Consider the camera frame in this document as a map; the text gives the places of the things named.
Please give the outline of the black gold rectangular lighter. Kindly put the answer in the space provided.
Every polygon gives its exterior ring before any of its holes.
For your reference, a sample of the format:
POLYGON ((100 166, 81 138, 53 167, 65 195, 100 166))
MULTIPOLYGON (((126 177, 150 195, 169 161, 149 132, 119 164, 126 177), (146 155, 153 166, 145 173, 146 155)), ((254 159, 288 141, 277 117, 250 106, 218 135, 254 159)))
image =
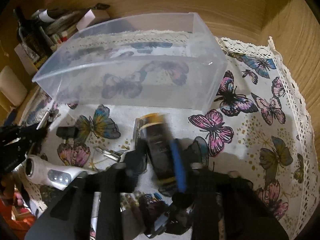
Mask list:
POLYGON ((174 162, 164 115, 151 113, 137 118, 135 135, 136 140, 141 140, 146 146, 156 184, 162 187, 176 186, 174 162))

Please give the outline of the black flat rectangular stick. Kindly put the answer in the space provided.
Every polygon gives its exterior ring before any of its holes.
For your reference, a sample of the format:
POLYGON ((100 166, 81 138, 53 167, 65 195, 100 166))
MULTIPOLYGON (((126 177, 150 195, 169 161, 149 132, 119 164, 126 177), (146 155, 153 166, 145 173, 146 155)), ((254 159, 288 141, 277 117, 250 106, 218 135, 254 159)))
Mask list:
POLYGON ((60 137, 62 139, 75 139, 78 137, 79 129, 75 126, 67 127, 67 126, 61 126, 58 127, 56 130, 56 136, 60 137))

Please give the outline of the cream pillar candle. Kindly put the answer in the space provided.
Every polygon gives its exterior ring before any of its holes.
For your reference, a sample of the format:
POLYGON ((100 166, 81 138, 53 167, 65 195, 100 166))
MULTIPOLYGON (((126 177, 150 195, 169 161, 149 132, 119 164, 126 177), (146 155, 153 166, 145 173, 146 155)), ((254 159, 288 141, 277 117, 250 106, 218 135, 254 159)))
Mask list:
POLYGON ((14 106, 20 106, 28 94, 25 86, 9 66, 1 70, 0 76, 1 92, 14 106))

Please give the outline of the butterfly print lace cloth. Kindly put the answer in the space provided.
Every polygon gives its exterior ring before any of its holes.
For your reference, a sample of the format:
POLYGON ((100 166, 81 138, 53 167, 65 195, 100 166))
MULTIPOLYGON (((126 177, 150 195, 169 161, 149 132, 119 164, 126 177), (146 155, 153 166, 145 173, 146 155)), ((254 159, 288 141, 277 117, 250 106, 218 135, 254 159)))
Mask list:
POLYGON ((197 140, 209 169, 237 171, 274 214, 290 239, 303 230, 319 202, 319 172, 313 128, 303 97, 273 41, 268 46, 216 38, 228 65, 205 112, 169 107, 60 103, 42 88, 23 113, 32 125, 54 109, 40 155, 56 165, 98 172, 112 160, 95 147, 127 152, 135 146, 135 120, 150 113, 165 117, 173 137, 187 146, 197 140), (75 139, 56 136, 75 126, 75 139))

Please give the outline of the dark wine bottle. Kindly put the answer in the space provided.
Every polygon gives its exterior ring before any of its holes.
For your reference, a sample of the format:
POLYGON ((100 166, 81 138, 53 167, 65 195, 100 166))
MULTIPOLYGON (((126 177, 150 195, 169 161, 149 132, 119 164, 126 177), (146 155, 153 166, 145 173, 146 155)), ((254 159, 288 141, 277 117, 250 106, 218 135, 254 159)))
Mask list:
POLYGON ((13 12, 18 23, 17 39, 36 69, 40 69, 52 55, 52 50, 41 32, 41 26, 36 20, 25 18, 20 7, 16 7, 13 12))

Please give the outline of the stack of papers and magazines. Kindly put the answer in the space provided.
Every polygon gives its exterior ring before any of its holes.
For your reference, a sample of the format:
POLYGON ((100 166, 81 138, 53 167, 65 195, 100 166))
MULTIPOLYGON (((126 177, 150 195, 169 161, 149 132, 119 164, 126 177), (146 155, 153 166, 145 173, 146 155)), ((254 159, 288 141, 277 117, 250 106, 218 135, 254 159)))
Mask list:
POLYGON ((39 9, 32 14, 31 19, 36 20, 41 26, 41 32, 47 43, 52 48, 67 41, 78 30, 76 24, 90 9, 108 10, 109 4, 97 3, 96 5, 80 9, 39 9))

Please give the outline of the clear plastic storage box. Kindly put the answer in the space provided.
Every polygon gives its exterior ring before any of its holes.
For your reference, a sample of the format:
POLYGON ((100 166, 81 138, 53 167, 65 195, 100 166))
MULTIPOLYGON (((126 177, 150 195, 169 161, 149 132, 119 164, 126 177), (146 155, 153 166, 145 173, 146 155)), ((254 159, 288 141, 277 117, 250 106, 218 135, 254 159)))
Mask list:
POLYGON ((142 14, 83 29, 33 77, 60 103, 211 106, 227 59, 195 12, 142 14))

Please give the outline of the small white box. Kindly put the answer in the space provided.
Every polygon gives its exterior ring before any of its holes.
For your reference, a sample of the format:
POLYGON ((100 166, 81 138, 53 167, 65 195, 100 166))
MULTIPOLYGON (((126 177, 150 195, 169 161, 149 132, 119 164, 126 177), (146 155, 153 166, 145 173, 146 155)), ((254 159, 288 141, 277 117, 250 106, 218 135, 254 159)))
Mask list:
POLYGON ((76 24, 78 31, 110 19, 106 10, 90 9, 76 24))

